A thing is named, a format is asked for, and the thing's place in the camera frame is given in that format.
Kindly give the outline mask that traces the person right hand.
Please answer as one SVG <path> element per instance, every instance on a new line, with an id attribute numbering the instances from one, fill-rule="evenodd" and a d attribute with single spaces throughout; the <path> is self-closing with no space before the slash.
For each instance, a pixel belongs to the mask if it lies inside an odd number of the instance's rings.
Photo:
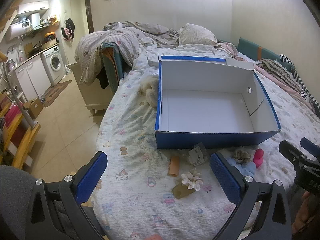
<path id="1" fill-rule="evenodd" d="M 292 239 L 319 239 L 319 197 L 305 191 L 290 203 Z"/>

